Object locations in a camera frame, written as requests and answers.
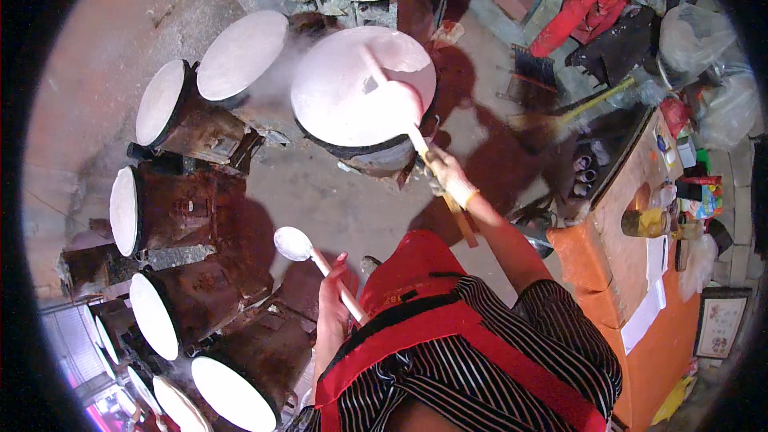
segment forearm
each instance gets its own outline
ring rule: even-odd
[[[315,371],[312,376],[312,404],[315,403],[317,381],[328,368],[344,342],[345,330],[337,322],[323,320],[322,314],[317,321],[317,342],[315,342]]]
[[[482,195],[475,194],[470,198],[466,209],[518,294],[537,280],[552,279],[525,236],[500,216]]]

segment person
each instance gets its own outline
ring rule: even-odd
[[[441,149],[426,155],[518,293],[512,309],[428,231],[370,275],[350,334],[341,254],[320,287],[314,406],[289,430],[606,430],[621,392],[608,343],[527,239]]]

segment concrete floor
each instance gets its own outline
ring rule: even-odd
[[[159,28],[151,19],[167,0],[79,0],[52,49],[32,111],[24,157],[24,239],[40,299],[57,300],[56,257],[67,246],[109,240],[88,230],[108,216],[114,175],[130,163],[124,151],[134,140],[141,94],[162,64],[199,60],[213,39],[244,14],[234,0],[182,0]],[[439,143],[466,165],[468,176],[502,213],[546,193],[538,179],[550,158],[530,158],[504,125],[520,113],[495,96],[505,87],[508,47],[470,14],[456,47],[436,53],[439,90],[434,109],[442,119]],[[426,181],[412,176],[399,191],[392,182],[344,172],[309,141],[285,149],[263,148],[254,157],[248,194],[271,224],[302,228],[328,252],[348,251],[357,268],[364,254],[387,258],[415,226],[443,236],[466,270],[483,276],[511,304],[515,294],[487,245],[470,250],[460,242],[442,201]],[[286,268],[273,261],[279,278]],[[557,258],[548,265],[559,276]]]

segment striped shirt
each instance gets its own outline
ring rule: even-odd
[[[621,392],[621,368],[570,293],[554,281],[537,281],[510,309],[477,277],[461,278],[454,292],[488,329],[578,390],[608,421]],[[390,359],[398,360],[398,374],[389,373]],[[406,399],[464,430],[572,430],[459,336],[401,350],[365,370],[338,399],[342,429],[385,430]],[[288,430],[320,430],[320,413],[305,408]]]

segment framed picture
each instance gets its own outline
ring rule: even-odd
[[[694,348],[696,357],[728,357],[750,295],[750,288],[708,287],[702,291]]]

